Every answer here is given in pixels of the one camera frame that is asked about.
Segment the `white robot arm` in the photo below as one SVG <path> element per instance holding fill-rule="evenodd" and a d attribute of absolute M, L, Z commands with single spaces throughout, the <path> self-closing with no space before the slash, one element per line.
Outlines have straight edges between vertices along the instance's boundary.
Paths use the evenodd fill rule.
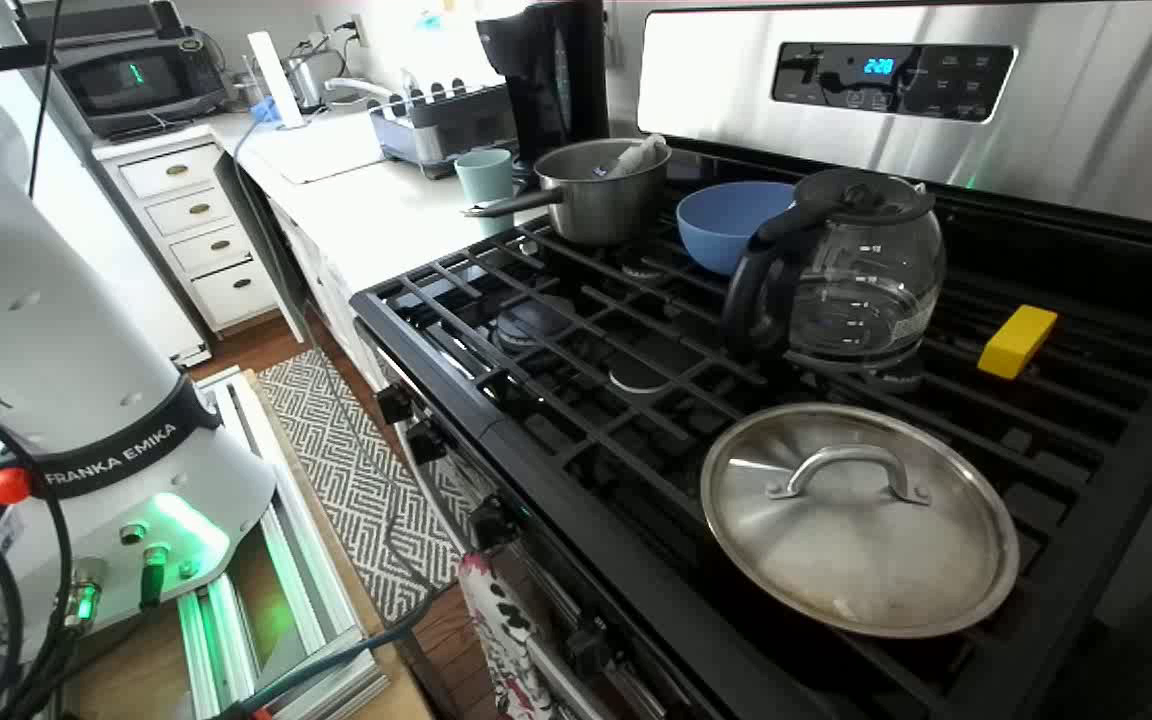
<path fill-rule="evenodd" d="M 219 429 L 23 192 L 0 108 L 0 553 L 21 586 L 3 640 L 43 646 L 69 584 L 121 624 L 217 581 L 274 498 L 274 466 Z"/>

